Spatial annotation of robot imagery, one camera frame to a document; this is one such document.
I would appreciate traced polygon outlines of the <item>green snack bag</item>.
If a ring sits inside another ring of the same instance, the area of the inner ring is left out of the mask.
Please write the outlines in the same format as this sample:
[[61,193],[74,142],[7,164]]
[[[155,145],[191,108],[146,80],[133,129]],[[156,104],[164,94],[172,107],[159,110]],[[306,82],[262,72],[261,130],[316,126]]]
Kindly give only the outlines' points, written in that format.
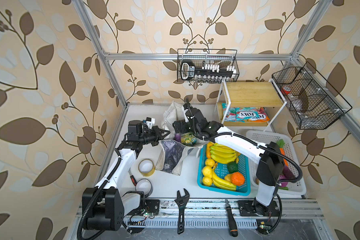
[[193,133],[181,134],[181,143],[185,146],[192,147],[198,142]]

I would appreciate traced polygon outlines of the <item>white canvas tote bag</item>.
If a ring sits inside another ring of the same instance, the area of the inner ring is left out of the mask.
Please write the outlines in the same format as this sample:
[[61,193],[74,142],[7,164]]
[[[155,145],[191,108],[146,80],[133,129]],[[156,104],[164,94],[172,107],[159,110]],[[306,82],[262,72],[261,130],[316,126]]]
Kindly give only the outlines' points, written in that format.
[[185,134],[175,132],[173,123],[185,119],[183,110],[183,105],[172,102],[164,112],[161,126],[164,130],[169,130],[170,134],[159,141],[162,151],[156,163],[156,170],[176,176],[181,174],[186,157],[191,152],[196,152],[196,156],[199,156],[200,150],[207,144],[206,141],[197,139],[191,132]]

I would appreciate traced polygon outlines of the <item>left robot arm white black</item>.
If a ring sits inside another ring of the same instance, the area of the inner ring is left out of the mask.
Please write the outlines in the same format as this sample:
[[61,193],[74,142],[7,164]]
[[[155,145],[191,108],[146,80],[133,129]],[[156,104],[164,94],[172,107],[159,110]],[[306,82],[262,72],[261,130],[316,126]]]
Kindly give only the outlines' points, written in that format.
[[109,168],[93,188],[86,188],[82,196],[82,217],[77,239],[83,240],[83,230],[96,231],[91,240],[105,231],[117,231],[124,226],[124,217],[144,205],[142,191],[129,191],[121,196],[119,188],[144,145],[156,146],[170,134],[156,126],[155,120],[133,120],[120,145],[114,149]]

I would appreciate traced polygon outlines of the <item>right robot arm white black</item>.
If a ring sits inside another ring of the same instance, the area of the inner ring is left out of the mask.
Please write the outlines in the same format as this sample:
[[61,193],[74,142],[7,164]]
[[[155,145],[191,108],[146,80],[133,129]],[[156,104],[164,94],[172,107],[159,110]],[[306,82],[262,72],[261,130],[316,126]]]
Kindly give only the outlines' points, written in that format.
[[[287,156],[281,154],[277,150],[276,143],[259,143],[233,132],[219,122],[209,122],[199,109],[193,108],[188,102],[183,105],[182,109],[185,119],[173,122],[176,133],[192,132],[198,139],[229,147],[258,165],[256,176],[259,179],[259,187],[253,201],[254,210],[257,215],[265,216],[268,214],[269,206],[277,195],[281,183],[296,183],[302,179],[303,172],[300,166]],[[280,179],[285,161],[288,161],[296,168],[298,171],[296,177]]]

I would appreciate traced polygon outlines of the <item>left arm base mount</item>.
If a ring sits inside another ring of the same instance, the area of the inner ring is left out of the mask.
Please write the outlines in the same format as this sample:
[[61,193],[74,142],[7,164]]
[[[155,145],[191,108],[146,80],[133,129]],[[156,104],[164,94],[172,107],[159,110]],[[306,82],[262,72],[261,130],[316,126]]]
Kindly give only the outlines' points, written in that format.
[[137,209],[125,215],[122,226],[129,234],[141,232],[159,214],[160,200],[148,199]]

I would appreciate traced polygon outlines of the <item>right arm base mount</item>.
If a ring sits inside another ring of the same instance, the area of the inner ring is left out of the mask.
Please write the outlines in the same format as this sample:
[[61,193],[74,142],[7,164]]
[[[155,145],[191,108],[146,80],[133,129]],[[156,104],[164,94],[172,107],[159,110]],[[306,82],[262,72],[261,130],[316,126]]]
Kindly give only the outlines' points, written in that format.
[[238,208],[241,217],[264,217],[266,221],[257,220],[256,231],[263,236],[271,235],[281,222],[283,215],[283,204],[281,199],[271,201],[268,207],[257,203],[255,200],[240,200]]

